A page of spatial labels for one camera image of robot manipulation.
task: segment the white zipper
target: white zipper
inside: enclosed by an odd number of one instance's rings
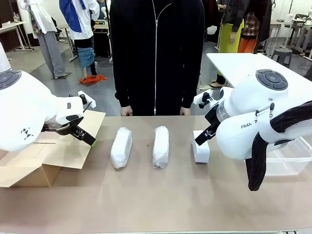
[[[155,16],[155,24],[156,24],[156,41],[155,41],[155,104],[154,104],[154,115],[156,115],[156,65],[157,65],[157,28],[158,28],[158,19],[161,13],[172,3],[166,5],[164,9],[161,10],[159,13],[158,17],[156,17],[156,11],[155,11],[155,5],[154,5],[154,0],[152,0],[153,3],[153,9],[154,9],[154,16]]]

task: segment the white shirt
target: white shirt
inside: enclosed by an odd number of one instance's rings
[[[93,36],[90,10],[92,11],[92,19],[94,21],[97,21],[99,17],[99,5],[96,0],[83,0],[83,2],[86,7],[85,10],[82,9],[79,0],[72,0],[81,26],[81,33],[74,32],[70,29],[70,37],[74,40],[89,39]]]
[[[42,30],[42,33],[46,34],[47,32],[50,31],[57,32],[57,29],[52,21],[52,18],[44,9],[41,0],[27,0],[26,2],[24,2],[24,0],[20,0],[19,5],[22,9],[27,10],[29,14],[31,8],[31,11],[34,14],[36,22],[38,23],[39,28]]]

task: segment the mannequin hand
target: mannequin hand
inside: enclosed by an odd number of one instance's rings
[[[133,116],[132,108],[131,106],[122,107],[120,110],[121,116]]]
[[[191,115],[191,109],[190,108],[181,107],[180,115],[181,116],[190,116]]]
[[[237,32],[231,32],[231,35],[230,35],[230,43],[233,44],[236,40],[236,35],[237,35]]]

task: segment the plastic-wrapped package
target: plastic-wrapped package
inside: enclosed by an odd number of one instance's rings
[[[116,169],[127,165],[131,146],[131,131],[127,128],[119,128],[111,149],[112,164]]]
[[[168,164],[169,131],[165,126],[155,129],[155,142],[153,148],[153,167],[164,168]]]
[[[195,141],[196,137],[198,137],[202,132],[202,130],[193,131],[192,149],[195,162],[207,163],[209,161],[210,154],[208,142],[205,142],[202,145],[198,145]]]

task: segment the plastic bin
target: plastic bin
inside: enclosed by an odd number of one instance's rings
[[[266,176],[294,176],[312,161],[312,147],[302,137],[267,153]]]

